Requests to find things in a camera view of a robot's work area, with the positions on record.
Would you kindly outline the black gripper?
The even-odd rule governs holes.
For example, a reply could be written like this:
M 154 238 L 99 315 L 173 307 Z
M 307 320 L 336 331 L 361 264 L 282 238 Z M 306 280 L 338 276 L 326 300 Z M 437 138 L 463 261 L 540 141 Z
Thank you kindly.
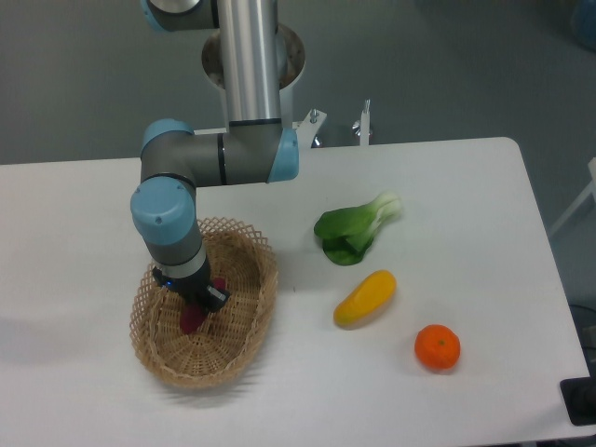
M 210 266 L 202 266 L 194 274 L 173 278 L 158 268 L 152 269 L 152 277 L 160 288 L 173 291 L 185 301 L 198 301 L 207 312 L 219 312 L 228 302 L 231 293 L 211 285 Z

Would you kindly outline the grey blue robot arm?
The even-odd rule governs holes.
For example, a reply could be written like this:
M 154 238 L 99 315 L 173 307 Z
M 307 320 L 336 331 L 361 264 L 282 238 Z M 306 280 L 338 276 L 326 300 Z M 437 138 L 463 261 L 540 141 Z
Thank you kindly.
M 226 131 L 198 135 L 175 119 L 143 134 L 141 182 L 132 221 L 154 262 L 157 284 L 206 313 L 230 293 L 211 279 L 196 220 L 200 187 L 271 183 L 299 171 L 295 130 L 283 120 L 280 83 L 289 54 L 275 1 L 143 1 L 146 20 L 164 32 L 215 29 L 226 100 Z

